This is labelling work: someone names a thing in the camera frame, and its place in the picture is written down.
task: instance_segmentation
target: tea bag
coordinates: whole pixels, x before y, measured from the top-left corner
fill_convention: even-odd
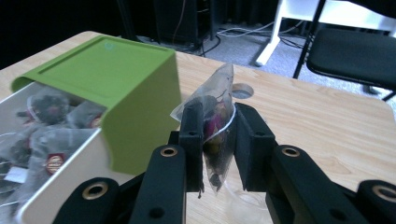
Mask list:
[[[69,112],[69,99],[63,91],[45,87],[27,99],[27,110],[19,117],[31,118],[48,125],[64,123]]]
[[[94,132],[95,129],[59,126],[47,126],[34,132],[27,178],[14,195],[19,206],[25,204]]]
[[[226,63],[171,113],[174,119],[181,121],[186,105],[203,105],[204,157],[209,182],[215,192],[226,178],[234,152],[232,87],[233,65]]]
[[[67,122],[72,128],[98,128],[105,111],[104,106],[84,101],[67,114]]]

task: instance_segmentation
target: table surface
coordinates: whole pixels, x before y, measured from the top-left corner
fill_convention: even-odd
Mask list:
[[[86,32],[0,70],[0,100],[11,94],[17,76],[97,36]],[[177,53],[182,98],[186,99],[224,63]],[[234,83],[253,88],[236,102],[255,107],[280,145],[305,150],[333,181],[356,190],[365,179],[396,184],[396,123],[386,103],[301,80],[234,66]],[[234,163],[228,179],[236,181]],[[226,196],[216,196],[205,175],[205,193],[187,195],[187,223],[226,223]]]

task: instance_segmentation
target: black chair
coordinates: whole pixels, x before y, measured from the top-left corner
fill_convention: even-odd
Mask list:
[[[318,29],[325,2],[318,3],[293,78],[298,78],[306,60],[306,66],[313,73],[391,90],[383,101],[393,97],[396,94],[396,38],[347,29]],[[396,19],[395,0],[348,2]]]

